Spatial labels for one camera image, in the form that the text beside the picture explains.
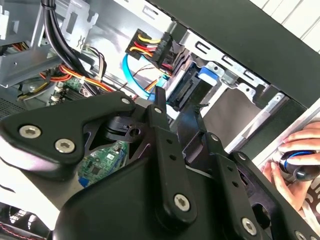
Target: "human hand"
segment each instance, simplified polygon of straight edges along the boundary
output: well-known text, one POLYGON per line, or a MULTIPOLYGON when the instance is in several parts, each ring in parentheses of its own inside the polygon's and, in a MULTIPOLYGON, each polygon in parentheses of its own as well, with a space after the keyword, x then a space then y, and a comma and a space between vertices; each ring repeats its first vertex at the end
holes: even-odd
POLYGON ((312 181, 296 181, 287 186, 281 175, 280 168, 275 162, 267 162, 262 169, 262 173, 275 185, 279 193, 298 212, 304 203, 312 181))
MULTIPOLYGON (((279 147, 283 153, 300 150, 320 150, 320 122, 308 124, 303 130, 291 134, 279 147)), ((320 165, 320 153, 294 156, 287 162, 292 165, 320 165)))

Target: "metal bracket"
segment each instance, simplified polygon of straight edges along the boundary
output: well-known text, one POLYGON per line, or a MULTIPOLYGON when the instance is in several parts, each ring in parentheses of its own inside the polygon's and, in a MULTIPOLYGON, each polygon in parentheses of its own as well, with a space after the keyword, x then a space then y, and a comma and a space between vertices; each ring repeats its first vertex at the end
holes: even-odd
POLYGON ((99 14, 94 13, 90 21, 90 5, 83 0, 71 0, 66 11, 61 32, 68 45, 81 52, 90 29, 96 24, 99 14))
POLYGON ((170 29, 172 18, 145 0, 114 0, 161 32, 170 29))
POLYGON ((267 88, 269 86, 268 83, 251 73, 248 69, 236 61, 232 60, 225 53, 218 50, 207 41, 203 40, 191 30, 187 31, 180 44, 185 46, 186 49, 203 60, 215 61, 216 63, 222 65, 226 69, 238 75, 244 81, 248 82, 253 87, 263 85, 265 88, 267 88))
POLYGON ((237 89, 243 92, 250 102, 254 104, 254 96, 256 95, 256 90, 254 88, 242 82, 237 86, 237 89))
POLYGON ((262 109, 257 116, 225 147, 227 153, 231 153, 239 144, 248 139, 267 119, 270 117, 271 112, 280 105, 285 98, 283 93, 278 93, 268 103, 268 105, 262 109))
POLYGON ((1 86, 5 88, 11 87, 61 63, 58 56, 48 57, 51 49, 50 45, 41 46, 43 34, 43 8, 38 4, 38 14, 30 41, 30 48, 23 52, 0 56, 1 86))
POLYGON ((31 39, 39 6, 38 0, 0 1, 0 46, 31 39))

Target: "black plastic bracket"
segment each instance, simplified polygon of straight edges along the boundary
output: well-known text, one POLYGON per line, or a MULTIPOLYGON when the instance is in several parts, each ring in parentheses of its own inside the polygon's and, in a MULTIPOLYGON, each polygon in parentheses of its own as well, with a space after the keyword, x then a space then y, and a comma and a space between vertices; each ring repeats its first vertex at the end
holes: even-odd
POLYGON ((44 178, 70 179, 103 122, 128 116, 135 108, 130 97, 113 92, 11 115, 0 122, 0 148, 6 149, 1 158, 44 178), (23 137, 20 128, 27 125, 39 128, 40 136, 23 137), (60 139, 72 141, 75 149, 59 152, 55 143, 60 139))
MULTIPOLYGON (((199 124, 202 120, 196 109, 193 112, 190 111, 185 116, 185 121, 181 122, 184 126, 179 126, 180 130, 188 129, 190 133, 206 132, 205 127, 199 124)), ((186 143, 187 140, 190 143, 195 141, 193 134, 186 135, 185 132, 178 132, 178 135, 180 138, 188 137, 184 139, 186 143)), ((304 236, 315 236, 312 229, 244 153, 227 154, 220 139, 210 132, 202 134, 201 142, 198 141, 198 149, 200 153, 189 163, 189 166, 212 175, 219 186, 217 204, 224 208, 223 212, 227 214, 217 217, 224 221, 223 226, 230 234, 230 239, 242 239, 240 236, 246 236, 243 239, 269 239, 266 232, 262 231, 270 227, 269 224, 263 226, 268 217, 262 210, 253 210, 259 206, 264 207, 269 214, 273 240, 296 239, 296 231, 304 236), (244 231, 241 225, 243 218, 250 219, 255 226, 259 226, 256 228, 256 238, 244 231)))
POLYGON ((155 103, 146 109, 149 129, 133 159, 152 159, 154 174, 154 202, 158 220, 166 228, 177 231, 190 226, 197 218, 197 206, 187 177, 185 161, 178 136, 170 131, 164 89, 157 87, 155 103), (181 210, 175 197, 186 198, 188 210, 181 210))

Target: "white wall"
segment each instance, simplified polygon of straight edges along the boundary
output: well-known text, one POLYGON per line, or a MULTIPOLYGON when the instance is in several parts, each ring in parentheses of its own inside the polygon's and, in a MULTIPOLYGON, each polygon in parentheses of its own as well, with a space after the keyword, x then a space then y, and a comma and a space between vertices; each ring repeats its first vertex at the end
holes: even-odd
POLYGON ((320 0, 251 0, 320 53, 320 0))

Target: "motherboard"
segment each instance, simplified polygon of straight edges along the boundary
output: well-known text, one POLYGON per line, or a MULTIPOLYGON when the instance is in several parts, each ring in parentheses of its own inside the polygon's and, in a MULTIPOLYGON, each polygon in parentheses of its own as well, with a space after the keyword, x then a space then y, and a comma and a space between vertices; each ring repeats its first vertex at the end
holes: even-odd
POLYGON ((97 150, 85 157, 78 169, 79 182, 90 186, 126 164, 128 144, 118 141, 112 147, 97 150))

